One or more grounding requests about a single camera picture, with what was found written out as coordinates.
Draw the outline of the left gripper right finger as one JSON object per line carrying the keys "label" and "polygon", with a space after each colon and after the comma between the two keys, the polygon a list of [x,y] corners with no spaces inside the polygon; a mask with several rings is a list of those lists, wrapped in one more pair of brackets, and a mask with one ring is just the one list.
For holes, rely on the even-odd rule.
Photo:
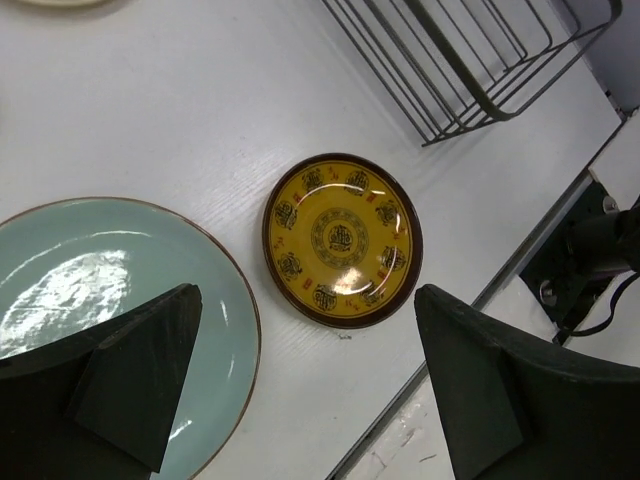
{"label": "left gripper right finger", "polygon": [[435,285],[414,308],[456,478],[638,478],[638,368],[544,341]]}

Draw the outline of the yellow patterned brown-rim plate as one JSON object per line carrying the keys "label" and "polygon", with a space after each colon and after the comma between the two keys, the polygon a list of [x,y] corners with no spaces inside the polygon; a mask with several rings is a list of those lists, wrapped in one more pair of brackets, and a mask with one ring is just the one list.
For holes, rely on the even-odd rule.
{"label": "yellow patterned brown-rim plate", "polygon": [[420,276],[423,235],[409,196],[384,168],[353,154],[291,167],[268,197],[261,234],[278,290],[329,327],[386,320]]}

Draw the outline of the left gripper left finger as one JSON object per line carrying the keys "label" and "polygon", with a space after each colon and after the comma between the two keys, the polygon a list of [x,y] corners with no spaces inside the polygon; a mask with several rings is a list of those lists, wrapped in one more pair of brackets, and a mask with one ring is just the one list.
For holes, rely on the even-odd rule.
{"label": "left gripper left finger", "polygon": [[202,314],[179,285],[1,362],[4,479],[148,479],[160,471]]}

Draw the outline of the cream round plate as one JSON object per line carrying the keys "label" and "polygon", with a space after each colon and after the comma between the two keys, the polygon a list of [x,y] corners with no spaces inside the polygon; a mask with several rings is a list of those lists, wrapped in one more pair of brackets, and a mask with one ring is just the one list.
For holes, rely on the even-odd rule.
{"label": "cream round plate", "polygon": [[16,0],[17,3],[32,7],[54,8],[54,9],[76,9],[91,8],[111,0]]}

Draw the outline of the teal flower plate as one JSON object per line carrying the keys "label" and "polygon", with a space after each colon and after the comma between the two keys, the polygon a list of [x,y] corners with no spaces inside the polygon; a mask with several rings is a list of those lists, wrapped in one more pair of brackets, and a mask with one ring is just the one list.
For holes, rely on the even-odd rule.
{"label": "teal flower plate", "polygon": [[3,358],[108,321],[182,283],[200,289],[202,316],[163,479],[202,472],[250,402],[261,326],[237,263],[198,225],[132,199],[64,200],[1,224]]}

